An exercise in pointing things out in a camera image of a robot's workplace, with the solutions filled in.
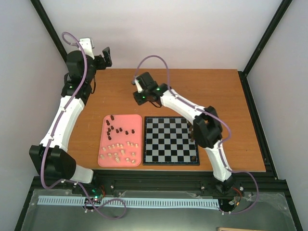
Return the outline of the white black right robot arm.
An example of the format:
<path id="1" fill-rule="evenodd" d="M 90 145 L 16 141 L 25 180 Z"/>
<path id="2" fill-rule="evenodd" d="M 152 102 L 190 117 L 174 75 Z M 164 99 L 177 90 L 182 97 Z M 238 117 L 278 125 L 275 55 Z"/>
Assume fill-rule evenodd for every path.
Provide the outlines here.
<path id="1" fill-rule="evenodd" d="M 175 111 L 190 123 L 192 139 L 205 149 L 212 165 L 217 192 L 226 194 L 233 187 L 234 178 L 223 149 L 222 121 L 215 108 L 192 103 L 167 84 L 158 85 L 148 72 L 134 77 L 132 84 L 137 87 L 133 96 L 138 105 L 157 103 Z"/>

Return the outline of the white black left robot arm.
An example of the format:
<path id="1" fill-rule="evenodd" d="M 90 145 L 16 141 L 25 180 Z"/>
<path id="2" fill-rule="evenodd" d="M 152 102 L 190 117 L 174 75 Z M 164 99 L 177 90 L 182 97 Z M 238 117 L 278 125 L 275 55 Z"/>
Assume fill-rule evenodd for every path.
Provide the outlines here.
<path id="1" fill-rule="evenodd" d="M 39 175 L 81 182 L 93 194 L 99 190 L 100 181 L 93 177 L 92 169 L 79 166 L 67 150 L 77 118 L 95 91 L 91 83 L 96 72 L 112 66 L 110 48 L 97 56 L 91 56 L 89 50 L 72 51 L 67 55 L 66 66 L 57 114 L 40 144 L 30 147 L 29 155 Z"/>

